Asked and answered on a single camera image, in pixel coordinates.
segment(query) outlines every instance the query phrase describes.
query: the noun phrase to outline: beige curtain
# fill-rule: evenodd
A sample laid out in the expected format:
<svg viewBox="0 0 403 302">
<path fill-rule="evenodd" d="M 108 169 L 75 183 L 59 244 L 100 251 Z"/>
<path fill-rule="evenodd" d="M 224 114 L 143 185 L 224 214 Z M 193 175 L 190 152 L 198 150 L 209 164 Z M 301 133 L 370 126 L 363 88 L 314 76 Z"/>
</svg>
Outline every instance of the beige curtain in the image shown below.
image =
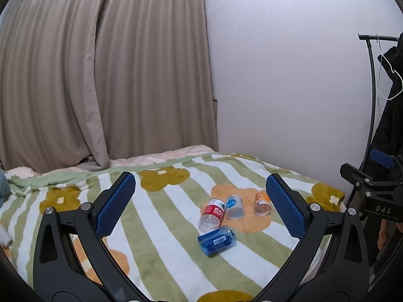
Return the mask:
<svg viewBox="0 0 403 302">
<path fill-rule="evenodd" d="M 95 84 L 112 159 L 217 150 L 204 0 L 107 0 Z"/>
<path fill-rule="evenodd" d="M 38 172 L 107 167 L 94 83 L 102 0 L 11 0 L 0 26 L 0 156 Z"/>
</svg>

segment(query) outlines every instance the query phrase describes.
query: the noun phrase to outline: bed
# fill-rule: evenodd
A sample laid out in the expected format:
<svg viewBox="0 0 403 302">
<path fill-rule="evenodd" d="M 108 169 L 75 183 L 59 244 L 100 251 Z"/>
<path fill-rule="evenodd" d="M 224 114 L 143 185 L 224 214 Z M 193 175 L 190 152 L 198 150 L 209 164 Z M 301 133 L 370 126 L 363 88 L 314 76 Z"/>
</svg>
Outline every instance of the bed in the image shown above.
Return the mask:
<svg viewBox="0 0 403 302">
<path fill-rule="evenodd" d="M 324 183 L 279 168 L 255 157 L 214 152 L 191 146 L 160 154 L 118 159 L 98 172 L 59 169 L 39 175 L 20 167 L 6 173 L 11 195 L 0 208 L 0 220 L 13 239 L 7 254 L 21 277 L 32 286 L 33 251 L 44 210 L 78 208 L 93 202 L 123 171 L 136 177 L 136 192 L 104 243 L 133 283 L 154 301 L 249 301 L 277 273 L 298 243 L 272 208 L 253 214 L 255 194 L 265 189 L 271 173 L 309 203 L 344 211 L 344 194 Z M 197 236 L 200 210 L 213 197 L 243 198 L 245 217 L 224 224 L 237 235 L 235 247 L 208 258 Z M 314 274 L 329 237 L 324 237 L 303 281 Z M 78 237 L 72 236 L 86 275 L 99 282 Z"/>
</svg>

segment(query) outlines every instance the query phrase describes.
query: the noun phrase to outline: blue bottle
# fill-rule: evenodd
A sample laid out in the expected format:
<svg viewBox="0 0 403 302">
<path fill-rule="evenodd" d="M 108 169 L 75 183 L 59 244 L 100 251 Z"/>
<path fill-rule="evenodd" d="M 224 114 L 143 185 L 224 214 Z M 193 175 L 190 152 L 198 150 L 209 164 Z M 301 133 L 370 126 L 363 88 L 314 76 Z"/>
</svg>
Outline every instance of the blue bottle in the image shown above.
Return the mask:
<svg viewBox="0 0 403 302">
<path fill-rule="evenodd" d="M 235 245 L 237 237 L 228 226 L 222 226 L 207 234 L 197 237 L 200 247 L 206 256 L 211 256 L 219 251 Z"/>
</svg>

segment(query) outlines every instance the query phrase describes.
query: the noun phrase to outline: barcode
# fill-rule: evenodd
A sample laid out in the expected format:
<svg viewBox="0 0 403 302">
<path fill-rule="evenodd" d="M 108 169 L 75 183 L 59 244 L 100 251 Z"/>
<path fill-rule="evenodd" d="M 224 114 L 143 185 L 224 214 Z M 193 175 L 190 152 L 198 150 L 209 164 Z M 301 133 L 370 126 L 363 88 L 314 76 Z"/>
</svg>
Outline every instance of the barcode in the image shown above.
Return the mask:
<svg viewBox="0 0 403 302">
<path fill-rule="evenodd" d="M 225 240 L 226 240 L 226 237 L 221 236 L 220 238 L 217 238 L 216 240 L 214 240 L 213 243 L 214 243 L 214 245 L 217 245 L 217 244 L 219 244 L 219 243 L 221 243 L 221 242 L 223 242 Z"/>
</svg>

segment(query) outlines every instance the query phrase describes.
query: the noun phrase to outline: light blue fabric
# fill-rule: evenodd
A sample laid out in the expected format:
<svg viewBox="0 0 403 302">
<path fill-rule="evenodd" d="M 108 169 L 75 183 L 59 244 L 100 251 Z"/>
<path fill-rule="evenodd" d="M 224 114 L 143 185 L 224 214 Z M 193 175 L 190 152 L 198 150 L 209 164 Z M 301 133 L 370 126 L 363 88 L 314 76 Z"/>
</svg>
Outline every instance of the light blue fabric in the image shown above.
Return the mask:
<svg viewBox="0 0 403 302">
<path fill-rule="evenodd" d="M 8 198 L 10 193 L 9 183 L 7 178 L 4 176 L 4 172 L 0 170 L 0 207 L 3 205 L 4 201 Z"/>
</svg>

